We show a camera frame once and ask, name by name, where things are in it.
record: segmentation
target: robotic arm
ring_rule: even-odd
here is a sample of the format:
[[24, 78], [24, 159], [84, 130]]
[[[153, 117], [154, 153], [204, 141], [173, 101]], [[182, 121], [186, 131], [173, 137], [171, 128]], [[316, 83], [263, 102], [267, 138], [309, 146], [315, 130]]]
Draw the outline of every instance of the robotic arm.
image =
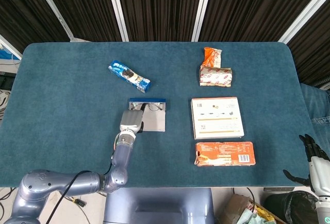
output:
[[51, 192], [66, 196], [78, 196], [95, 192], [111, 193], [127, 182], [127, 166], [136, 133], [142, 132], [140, 110], [126, 110], [120, 123], [115, 151], [111, 158], [111, 170], [105, 174], [82, 171], [78, 174], [61, 174], [49, 170], [34, 170], [22, 179], [15, 197], [11, 217], [5, 224], [40, 224], [38, 218]]
[[292, 176], [287, 170], [283, 170], [283, 172], [291, 181], [300, 183], [304, 186], [310, 186], [311, 190], [319, 197], [319, 201], [316, 203], [319, 223], [328, 224], [330, 223], [329, 157], [309, 135], [300, 135], [299, 138], [305, 145], [310, 175], [308, 176], [308, 179], [303, 179]]

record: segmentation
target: trash bag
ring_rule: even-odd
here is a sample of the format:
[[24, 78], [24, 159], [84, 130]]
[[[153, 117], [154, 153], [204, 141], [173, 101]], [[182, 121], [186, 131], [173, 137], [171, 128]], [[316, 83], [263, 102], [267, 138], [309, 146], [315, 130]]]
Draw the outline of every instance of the trash bag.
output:
[[317, 201], [311, 193], [296, 191], [271, 195], [264, 207], [288, 224], [318, 224]]

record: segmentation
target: food wrapper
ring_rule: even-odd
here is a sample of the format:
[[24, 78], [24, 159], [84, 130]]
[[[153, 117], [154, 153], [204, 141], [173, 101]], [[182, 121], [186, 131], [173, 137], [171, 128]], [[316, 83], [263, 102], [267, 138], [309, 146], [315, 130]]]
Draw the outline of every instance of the food wrapper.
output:
[[202, 66], [221, 68], [221, 50], [204, 47], [204, 62]]
[[197, 166], [252, 166], [256, 164], [252, 142], [204, 142], [196, 144]]
[[114, 60], [108, 67], [108, 69], [116, 74], [118, 77], [126, 80], [127, 82], [134, 85], [138, 90], [145, 93], [151, 86], [150, 80], [139, 76], [129, 67], [122, 64], [121, 62]]
[[200, 86], [230, 87], [233, 71], [231, 68], [214, 68], [201, 65]]

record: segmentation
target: table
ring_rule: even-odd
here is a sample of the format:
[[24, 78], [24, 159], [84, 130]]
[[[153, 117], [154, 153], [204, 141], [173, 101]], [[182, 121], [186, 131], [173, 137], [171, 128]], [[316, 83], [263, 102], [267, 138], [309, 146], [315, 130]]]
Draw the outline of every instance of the table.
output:
[[[200, 87], [204, 47], [223, 50], [231, 88]], [[112, 74], [119, 60], [151, 80], [144, 94]], [[237, 96], [256, 165], [197, 167], [190, 100]], [[121, 115], [131, 97], [166, 98], [166, 132], [137, 135], [128, 187], [292, 186], [282, 169], [306, 177], [298, 135], [314, 134], [292, 55], [282, 43], [37, 43], [24, 53], [0, 128], [0, 186], [18, 186], [26, 172], [104, 173]]]

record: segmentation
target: orange snack box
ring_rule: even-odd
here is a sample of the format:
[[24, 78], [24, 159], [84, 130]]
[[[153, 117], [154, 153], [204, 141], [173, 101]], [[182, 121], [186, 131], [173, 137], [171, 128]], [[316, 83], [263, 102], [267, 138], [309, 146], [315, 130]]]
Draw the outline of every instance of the orange snack box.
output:
[[252, 142], [204, 142], [196, 144], [197, 166], [253, 166]]
[[204, 62], [202, 66], [221, 68], [221, 50], [204, 47]]

